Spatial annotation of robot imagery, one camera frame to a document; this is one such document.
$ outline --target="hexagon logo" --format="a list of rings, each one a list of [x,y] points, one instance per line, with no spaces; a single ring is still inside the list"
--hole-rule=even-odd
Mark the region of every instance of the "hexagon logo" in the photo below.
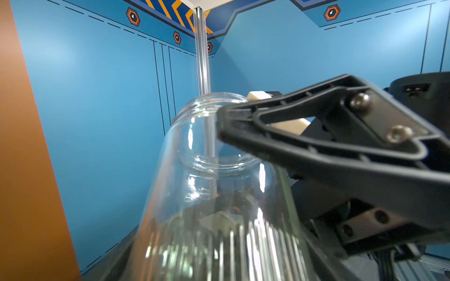
[[[324,14],[324,17],[327,19],[327,21],[332,21],[334,19],[337,19],[339,13],[341,12],[341,8],[339,8],[339,6],[333,5],[333,6],[329,6],[327,8],[327,11]]]
[[[173,39],[175,39],[175,43],[177,43],[178,45],[181,44],[181,37],[178,32],[175,31],[175,33],[173,34]]]
[[[140,18],[135,10],[133,10],[132,8],[128,8],[128,10],[126,11],[126,16],[128,17],[131,24],[136,25],[137,27],[139,26]]]

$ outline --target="orange panel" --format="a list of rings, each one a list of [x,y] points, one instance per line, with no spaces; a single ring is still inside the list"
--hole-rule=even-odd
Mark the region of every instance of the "orange panel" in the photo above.
[[[8,0],[0,0],[0,42],[0,280],[79,280]]]

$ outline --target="blue wall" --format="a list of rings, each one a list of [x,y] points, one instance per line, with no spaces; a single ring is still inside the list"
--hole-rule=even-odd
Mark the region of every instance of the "blue wall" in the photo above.
[[[11,5],[83,274],[139,223],[175,108],[198,96],[197,68],[194,53],[52,1]]]
[[[450,71],[450,1],[339,0],[305,12],[276,0],[240,13],[210,56],[213,92],[284,94],[350,73],[381,88],[397,78]],[[326,8],[341,14],[327,22]],[[428,253],[450,257],[448,245]]]

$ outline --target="screw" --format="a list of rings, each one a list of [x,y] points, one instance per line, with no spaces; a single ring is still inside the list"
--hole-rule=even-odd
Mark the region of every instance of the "screw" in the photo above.
[[[354,110],[366,110],[369,108],[372,101],[370,96],[366,93],[359,93],[350,101],[350,107]]]
[[[375,219],[382,224],[389,222],[389,216],[381,210],[375,212]]]
[[[386,134],[386,139],[390,143],[402,143],[413,136],[413,130],[410,127],[395,125]]]
[[[348,237],[352,237],[353,236],[353,229],[348,225],[348,224],[344,224],[342,226],[342,231],[344,232],[345,235],[347,235]]]

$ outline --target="glass jar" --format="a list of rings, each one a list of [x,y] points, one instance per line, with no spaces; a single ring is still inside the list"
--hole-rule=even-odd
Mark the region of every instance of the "glass jar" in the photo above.
[[[129,280],[313,280],[285,170],[216,137],[211,93],[167,133],[127,265]]]

